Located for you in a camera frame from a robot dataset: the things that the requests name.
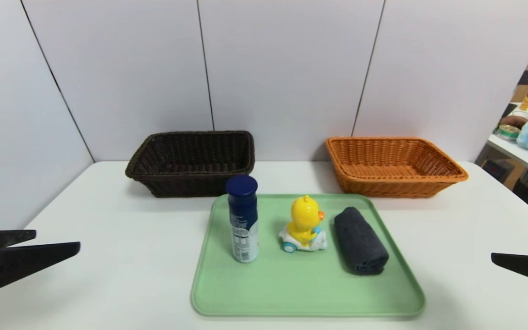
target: toy wheel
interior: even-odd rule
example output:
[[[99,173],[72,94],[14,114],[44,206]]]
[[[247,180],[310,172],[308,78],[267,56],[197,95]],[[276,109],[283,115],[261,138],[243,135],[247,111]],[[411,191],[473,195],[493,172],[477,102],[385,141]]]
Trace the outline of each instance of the toy wheel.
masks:
[[[285,244],[282,245],[282,249],[288,253],[293,253],[297,250],[297,247],[295,244],[285,242]]]

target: wall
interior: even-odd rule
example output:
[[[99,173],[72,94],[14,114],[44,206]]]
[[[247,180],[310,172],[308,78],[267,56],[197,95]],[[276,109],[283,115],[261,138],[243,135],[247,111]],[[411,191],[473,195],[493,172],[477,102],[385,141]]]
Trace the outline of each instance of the wall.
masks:
[[[196,0],[24,0],[95,161],[212,130]]]
[[[23,228],[92,163],[21,2],[0,1],[0,230]]]
[[[352,133],[383,0],[199,0],[216,130],[258,160],[328,159]]]
[[[354,135],[475,160],[528,63],[526,13],[522,0],[388,0]]]

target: can label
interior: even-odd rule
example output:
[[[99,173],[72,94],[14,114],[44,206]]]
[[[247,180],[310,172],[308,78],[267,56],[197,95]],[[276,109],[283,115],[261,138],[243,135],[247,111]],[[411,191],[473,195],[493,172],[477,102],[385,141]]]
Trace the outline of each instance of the can label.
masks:
[[[232,226],[233,256],[240,263],[251,263],[260,251],[258,220],[248,223],[244,217],[233,214],[229,218]]]

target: yellow duck toy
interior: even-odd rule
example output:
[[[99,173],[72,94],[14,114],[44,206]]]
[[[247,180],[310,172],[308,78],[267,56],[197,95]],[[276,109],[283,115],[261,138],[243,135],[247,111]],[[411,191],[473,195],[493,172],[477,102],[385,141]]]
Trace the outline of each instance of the yellow duck toy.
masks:
[[[286,231],[302,247],[308,247],[321,232],[319,223],[324,217],[325,213],[319,210],[316,200],[309,196],[299,197],[291,207],[292,221],[287,224]]]

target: orange wicker basket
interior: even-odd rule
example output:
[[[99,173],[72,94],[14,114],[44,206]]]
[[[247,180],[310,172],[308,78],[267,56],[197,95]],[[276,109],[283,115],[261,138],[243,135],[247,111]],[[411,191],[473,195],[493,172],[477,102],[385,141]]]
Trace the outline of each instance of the orange wicker basket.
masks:
[[[331,137],[325,142],[341,189],[373,197],[432,197],[468,174],[416,137]]]

